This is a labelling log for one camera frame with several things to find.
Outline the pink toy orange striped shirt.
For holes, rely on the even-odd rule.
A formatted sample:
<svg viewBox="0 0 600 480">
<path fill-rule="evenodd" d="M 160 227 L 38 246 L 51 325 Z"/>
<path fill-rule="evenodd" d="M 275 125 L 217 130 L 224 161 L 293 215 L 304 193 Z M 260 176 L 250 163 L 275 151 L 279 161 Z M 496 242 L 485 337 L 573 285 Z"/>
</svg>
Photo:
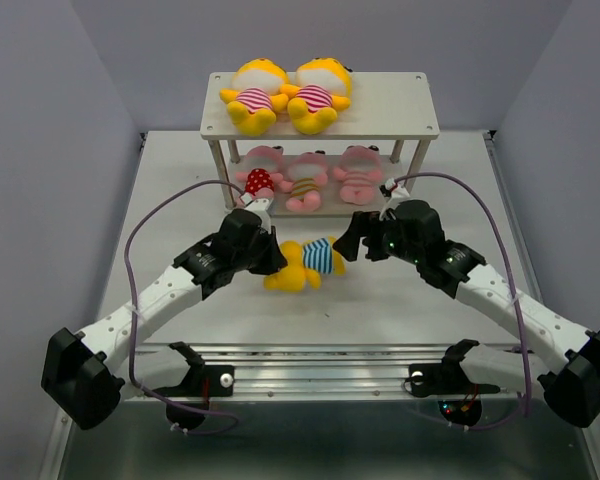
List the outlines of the pink toy orange striped shirt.
<svg viewBox="0 0 600 480">
<path fill-rule="evenodd" d="M 322 150 L 305 152 L 287 165 L 281 190 L 288 193 L 285 207 L 299 214 L 315 212 L 322 205 L 321 189 L 328 182 L 328 164 Z"/>
</svg>

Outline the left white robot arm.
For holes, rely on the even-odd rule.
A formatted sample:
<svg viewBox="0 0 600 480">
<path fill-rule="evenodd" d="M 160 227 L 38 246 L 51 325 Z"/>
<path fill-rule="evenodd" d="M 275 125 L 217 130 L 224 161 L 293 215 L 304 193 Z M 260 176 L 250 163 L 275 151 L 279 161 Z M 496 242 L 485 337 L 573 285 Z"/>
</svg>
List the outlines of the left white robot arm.
<svg viewBox="0 0 600 480">
<path fill-rule="evenodd" d="M 143 358 L 137 346 L 180 313 L 230 284 L 235 274 L 272 275 L 286 267 L 270 202 L 257 199 L 225 216 L 212 233 L 183 253 L 129 302 L 77 332 L 62 328 L 49 340 L 43 390 L 83 430 L 101 424 L 118 404 L 148 396 L 166 404 L 174 429 L 195 434 L 215 415 L 211 396 L 233 393 L 235 369 L 207 366 L 184 342 Z"/>
</svg>

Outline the yellow toy blue striped shirt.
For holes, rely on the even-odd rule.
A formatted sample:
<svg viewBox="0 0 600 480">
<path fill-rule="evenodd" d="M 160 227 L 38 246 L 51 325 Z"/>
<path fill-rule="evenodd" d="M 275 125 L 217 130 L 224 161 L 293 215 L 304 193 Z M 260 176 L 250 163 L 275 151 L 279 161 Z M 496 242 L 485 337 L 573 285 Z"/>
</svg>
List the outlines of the yellow toy blue striped shirt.
<svg viewBox="0 0 600 480">
<path fill-rule="evenodd" d="M 287 265 L 263 280 L 266 290 L 299 293 L 307 286 L 319 289 L 323 275 L 344 275 L 346 267 L 343 256 L 334 249 L 336 239 L 332 236 L 298 243 L 285 241 L 280 251 Z"/>
</svg>

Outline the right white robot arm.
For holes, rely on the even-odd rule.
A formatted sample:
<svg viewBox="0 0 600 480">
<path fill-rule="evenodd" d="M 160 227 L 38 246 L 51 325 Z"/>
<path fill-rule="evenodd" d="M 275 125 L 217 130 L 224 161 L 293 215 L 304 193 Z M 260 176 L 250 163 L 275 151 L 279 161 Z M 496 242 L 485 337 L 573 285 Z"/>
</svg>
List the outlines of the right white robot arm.
<svg viewBox="0 0 600 480">
<path fill-rule="evenodd" d="M 408 393 L 424 398 L 515 391 L 528 399 L 542 397 L 558 417 L 580 428 L 600 414 L 600 329 L 553 312 L 514 287 L 482 255 L 448 239 L 427 202 L 406 200 L 382 212 L 354 213 L 334 248 L 353 262 L 361 246 L 370 261 L 394 257 L 413 265 L 426 284 L 520 343 L 518 351 L 505 351 L 461 340 L 438 362 L 410 367 Z"/>
</svg>

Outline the yellow toy pink striped shirt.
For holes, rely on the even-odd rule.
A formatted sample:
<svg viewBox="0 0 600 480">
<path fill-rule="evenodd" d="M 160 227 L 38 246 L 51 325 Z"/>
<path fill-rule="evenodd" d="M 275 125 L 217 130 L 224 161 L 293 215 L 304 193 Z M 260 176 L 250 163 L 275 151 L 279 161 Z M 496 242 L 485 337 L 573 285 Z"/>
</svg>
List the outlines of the yellow toy pink striped shirt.
<svg viewBox="0 0 600 480">
<path fill-rule="evenodd" d="M 229 88 L 220 90 L 219 97 L 227 114 L 243 135 L 265 134 L 286 109 L 289 97 L 281 87 L 289 82 L 287 72 L 270 59 L 261 57 L 248 61 L 233 75 Z"/>
</svg>

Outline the pink toy red polka-dot shirt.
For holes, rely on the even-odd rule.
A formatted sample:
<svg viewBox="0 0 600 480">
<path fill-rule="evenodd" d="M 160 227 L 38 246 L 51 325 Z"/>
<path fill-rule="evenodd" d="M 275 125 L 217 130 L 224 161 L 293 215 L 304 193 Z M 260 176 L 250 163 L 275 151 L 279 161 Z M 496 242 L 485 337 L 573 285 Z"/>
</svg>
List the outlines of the pink toy red polka-dot shirt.
<svg viewBox="0 0 600 480">
<path fill-rule="evenodd" d="M 237 182 L 253 198 L 273 198 L 276 186 L 283 180 L 282 146 L 256 146 L 242 159 L 234 172 Z"/>
</svg>

